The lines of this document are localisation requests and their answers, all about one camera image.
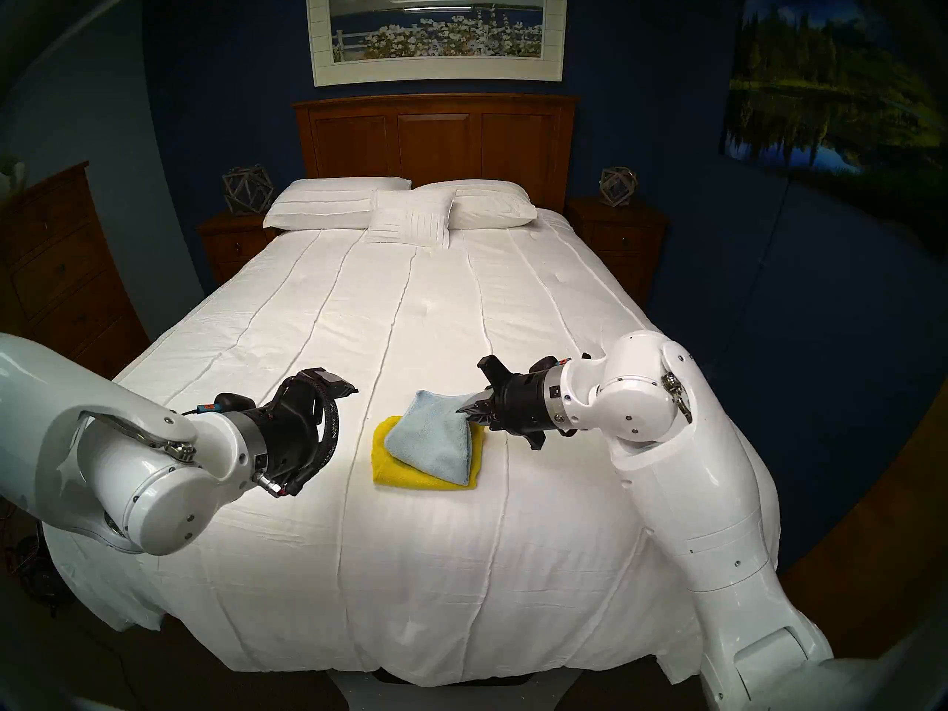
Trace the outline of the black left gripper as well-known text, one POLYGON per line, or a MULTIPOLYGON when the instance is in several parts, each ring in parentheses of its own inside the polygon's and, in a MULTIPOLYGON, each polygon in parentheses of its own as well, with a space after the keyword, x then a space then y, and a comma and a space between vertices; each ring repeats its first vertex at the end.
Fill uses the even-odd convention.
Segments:
POLYGON ((339 440, 337 400, 356 393, 356 386, 325 369, 286 378, 271 401, 250 411, 264 445, 254 458, 255 484, 303 487, 322 471, 339 440))

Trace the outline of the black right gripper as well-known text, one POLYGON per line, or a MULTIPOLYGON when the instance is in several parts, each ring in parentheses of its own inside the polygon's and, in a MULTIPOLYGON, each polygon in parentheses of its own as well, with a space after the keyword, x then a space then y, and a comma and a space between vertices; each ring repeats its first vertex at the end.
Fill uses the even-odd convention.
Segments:
POLYGON ((478 368, 489 388, 469 396, 458 413, 471 424, 523 437, 532 450, 540 450, 545 432, 557 429, 546 404, 544 386, 548 371, 555 366, 557 358, 549 355, 525 374, 512 373, 494 354, 488 354, 478 362, 478 368))

